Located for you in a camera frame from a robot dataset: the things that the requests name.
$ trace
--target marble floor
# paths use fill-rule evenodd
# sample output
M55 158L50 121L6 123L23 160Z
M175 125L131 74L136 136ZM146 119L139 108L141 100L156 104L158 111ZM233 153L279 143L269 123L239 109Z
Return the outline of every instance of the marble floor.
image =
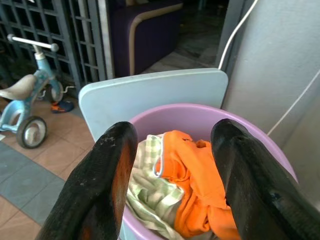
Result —
M201 11L196 4L185 4L176 49L143 73L214 67L225 11L225 5L214 1Z

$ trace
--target shoe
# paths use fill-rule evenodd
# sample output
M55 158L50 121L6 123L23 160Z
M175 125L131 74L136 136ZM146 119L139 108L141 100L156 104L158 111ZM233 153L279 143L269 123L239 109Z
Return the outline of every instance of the shoe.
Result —
M60 101L51 104L51 112L54 114L62 114L70 112L75 108L75 105L71 101Z

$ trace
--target clothing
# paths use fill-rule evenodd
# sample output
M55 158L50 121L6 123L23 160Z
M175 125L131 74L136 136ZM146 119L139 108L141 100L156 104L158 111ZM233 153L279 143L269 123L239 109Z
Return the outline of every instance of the clothing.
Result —
M240 240L209 142L193 142L176 130L165 133L162 167L162 178L184 190L174 222L177 232L190 238L212 230L221 240Z
M155 177L153 166L162 157L163 134L148 135L137 147L128 185L126 203L143 225L166 239L183 240L173 229L183 190Z

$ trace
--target tricycle seat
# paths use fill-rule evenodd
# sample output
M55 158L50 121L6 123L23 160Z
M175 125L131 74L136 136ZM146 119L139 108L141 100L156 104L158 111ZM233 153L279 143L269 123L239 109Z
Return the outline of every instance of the tricycle seat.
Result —
M28 74L17 81L11 87L0 90L0 97L11 100L25 100L29 97L34 89L37 78Z

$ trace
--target wall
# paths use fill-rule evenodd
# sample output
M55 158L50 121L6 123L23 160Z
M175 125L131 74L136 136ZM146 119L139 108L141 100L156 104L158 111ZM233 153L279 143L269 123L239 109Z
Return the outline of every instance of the wall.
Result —
M283 151L299 179L301 191L320 210L320 93L290 136Z
M260 0L249 17L223 108L265 132L320 69L320 1ZM274 131L283 146L315 97L320 78Z

